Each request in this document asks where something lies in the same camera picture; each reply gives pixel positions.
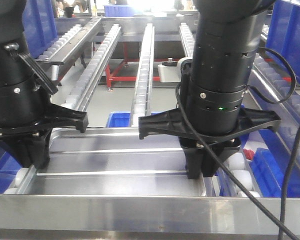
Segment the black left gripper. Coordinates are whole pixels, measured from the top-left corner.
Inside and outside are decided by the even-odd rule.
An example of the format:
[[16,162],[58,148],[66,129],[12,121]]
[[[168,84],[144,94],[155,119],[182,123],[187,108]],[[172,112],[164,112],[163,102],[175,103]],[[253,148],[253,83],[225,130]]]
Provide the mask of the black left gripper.
[[88,113],[51,104],[37,120],[15,127],[0,126],[0,147],[22,167],[45,168],[50,161],[50,134],[33,136],[53,128],[75,128],[84,133],[88,127]]

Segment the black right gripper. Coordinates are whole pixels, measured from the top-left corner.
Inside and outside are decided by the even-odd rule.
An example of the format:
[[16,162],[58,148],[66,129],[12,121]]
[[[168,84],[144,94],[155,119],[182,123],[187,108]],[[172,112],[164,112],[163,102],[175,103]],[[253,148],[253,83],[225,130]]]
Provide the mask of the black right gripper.
[[[215,111],[205,109],[204,115],[192,115],[193,128],[209,145],[212,151],[224,163],[240,150],[239,143],[224,143],[242,135],[270,129],[276,132],[281,118],[272,110],[256,110],[237,107],[226,111],[219,107]],[[212,177],[220,165],[203,148],[196,147],[198,138],[185,122],[180,108],[138,119],[139,138],[163,134],[177,136],[185,155],[185,170],[188,179]]]

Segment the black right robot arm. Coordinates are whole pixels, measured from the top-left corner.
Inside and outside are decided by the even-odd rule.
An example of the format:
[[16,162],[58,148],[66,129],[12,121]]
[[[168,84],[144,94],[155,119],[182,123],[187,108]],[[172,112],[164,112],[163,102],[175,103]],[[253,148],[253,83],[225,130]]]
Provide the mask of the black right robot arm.
[[181,71],[178,108],[139,118],[139,137],[177,136],[189,179],[211,177],[218,164],[196,134],[221,161],[240,149],[240,136],[270,129],[281,118],[271,110],[241,106],[247,92],[270,0],[197,0],[198,27],[191,66]]

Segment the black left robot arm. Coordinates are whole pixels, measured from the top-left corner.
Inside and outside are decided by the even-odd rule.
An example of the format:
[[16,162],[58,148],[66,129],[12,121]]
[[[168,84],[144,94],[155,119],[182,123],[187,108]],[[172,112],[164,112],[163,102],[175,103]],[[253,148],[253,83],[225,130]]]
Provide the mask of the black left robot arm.
[[56,85],[31,57],[24,0],[0,0],[0,147],[23,167],[45,168],[54,128],[84,133],[88,114],[53,104]]

